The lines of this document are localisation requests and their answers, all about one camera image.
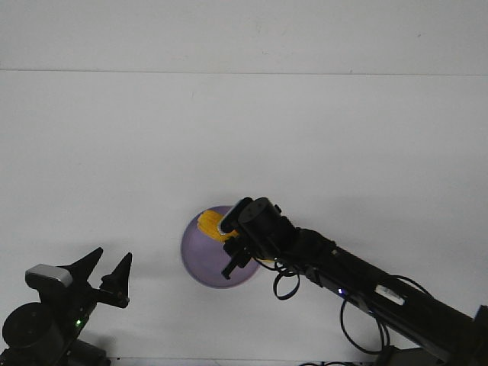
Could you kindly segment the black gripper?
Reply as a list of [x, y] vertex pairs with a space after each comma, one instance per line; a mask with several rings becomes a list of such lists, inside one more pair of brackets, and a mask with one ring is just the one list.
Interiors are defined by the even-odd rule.
[[[239, 228], [251, 239], [257, 252], [277, 262], [284, 257], [285, 249], [296, 239], [297, 228], [281, 214], [281, 209], [266, 197], [253, 199], [239, 215]], [[221, 271], [224, 278], [236, 268], [244, 268], [252, 256], [244, 250], [239, 236], [232, 236], [224, 242], [223, 250], [230, 257]]]
[[65, 335], [78, 335], [99, 303], [123, 309], [130, 302], [131, 252], [121, 259], [110, 274], [102, 277], [99, 288], [93, 288], [87, 282], [102, 254], [103, 249], [98, 247], [71, 265], [66, 265], [65, 269], [74, 280], [68, 287], [47, 278], [34, 282], [41, 302], [53, 311]]

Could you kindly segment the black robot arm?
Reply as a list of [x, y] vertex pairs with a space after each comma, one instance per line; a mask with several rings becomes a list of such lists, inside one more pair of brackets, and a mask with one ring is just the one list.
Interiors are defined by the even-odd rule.
[[127, 253], [94, 288], [88, 279], [102, 254], [97, 248], [70, 265], [39, 264], [26, 270], [24, 280], [39, 300], [19, 306], [5, 320], [3, 365], [111, 364], [104, 349], [79, 336], [98, 304], [128, 306], [133, 256]]
[[278, 278], [305, 277], [374, 317], [446, 365], [487, 363], [487, 308], [474, 318], [337, 246], [294, 226], [266, 197], [245, 197], [217, 229], [229, 235], [222, 275], [250, 260], [274, 263]]

